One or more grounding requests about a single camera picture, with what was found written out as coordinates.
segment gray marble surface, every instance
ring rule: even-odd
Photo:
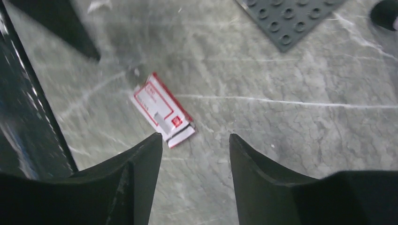
[[[87,61],[10,9],[80,169],[154,130],[129,101],[129,66],[157,71],[198,133],[170,150],[151,225],[237,225],[228,137],[295,171],[398,169],[398,44],[369,24],[376,0],[348,0],[279,53],[234,0],[111,0],[82,18],[101,48]]]

